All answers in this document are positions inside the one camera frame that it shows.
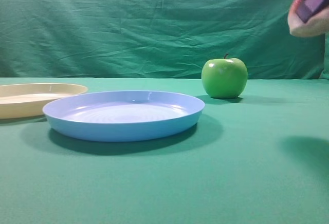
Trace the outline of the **round red-yellow bread bun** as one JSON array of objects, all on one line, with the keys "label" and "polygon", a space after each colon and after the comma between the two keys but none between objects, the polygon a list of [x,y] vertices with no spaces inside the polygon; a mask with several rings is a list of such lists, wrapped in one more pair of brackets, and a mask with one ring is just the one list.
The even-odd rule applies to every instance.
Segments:
[{"label": "round red-yellow bread bun", "polygon": [[296,14],[297,8],[303,0],[293,0],[288,16],[287,23],[289,33],[299,38],[309,38],[328,33],[328,7],[312,16],[304,23]]}]

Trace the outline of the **blue plastic plate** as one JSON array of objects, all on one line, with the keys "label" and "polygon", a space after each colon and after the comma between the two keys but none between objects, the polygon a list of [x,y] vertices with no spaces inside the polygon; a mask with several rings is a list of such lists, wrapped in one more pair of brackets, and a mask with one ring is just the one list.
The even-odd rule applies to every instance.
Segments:
[{"label": "blue plastic plate", "polygon": [[58,99],[43,113],[52,129],[75,139],[134,142],[194,126],[205,103],[190,95],[147,90],[104,91]]}]

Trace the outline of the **yellow plastic plate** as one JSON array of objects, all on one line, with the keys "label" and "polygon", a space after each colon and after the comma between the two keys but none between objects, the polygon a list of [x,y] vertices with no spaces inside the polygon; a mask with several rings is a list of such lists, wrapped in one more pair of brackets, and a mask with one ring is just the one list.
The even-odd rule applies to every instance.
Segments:
[{"label": "yellow plastic plate", "polygon": [[41,116],[47,103],[86,93],[88,88],[67,83],[28,83],[1,86],[1,119]]}]

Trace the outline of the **green apple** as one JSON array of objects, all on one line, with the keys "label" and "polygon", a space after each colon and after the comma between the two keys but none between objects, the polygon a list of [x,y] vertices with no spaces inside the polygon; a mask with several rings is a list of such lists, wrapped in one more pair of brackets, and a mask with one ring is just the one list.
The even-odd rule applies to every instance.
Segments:
[{"label": "green apple", "polygon": [[211,98],[234,99],[245,89],[248,71],[242,60],[226,54],[222,59],[210,59],[204,64],[201,80]]}]

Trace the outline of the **green table cloth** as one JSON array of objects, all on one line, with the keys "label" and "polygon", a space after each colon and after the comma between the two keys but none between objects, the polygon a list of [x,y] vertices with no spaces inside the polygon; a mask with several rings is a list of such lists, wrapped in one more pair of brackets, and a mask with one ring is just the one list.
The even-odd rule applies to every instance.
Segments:
[{"label": "green table cloth", "polygon": [[328,223],[328,80],[250,80],[235,100],[193,79],[62,82],[206,106],[190,130],[132,143],[1,121],[1,223]]}]

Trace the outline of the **green backdrop cloth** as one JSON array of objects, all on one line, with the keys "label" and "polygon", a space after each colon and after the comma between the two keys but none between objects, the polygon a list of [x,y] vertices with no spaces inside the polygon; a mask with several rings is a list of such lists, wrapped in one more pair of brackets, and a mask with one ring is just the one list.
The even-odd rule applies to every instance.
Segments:
[{"label": "green backdrop cloth", "polygon": [[289,34],[293,0],[1,0],[5,78],[192,78],[242,60],[250,79],[328,78],[328,37]]}]

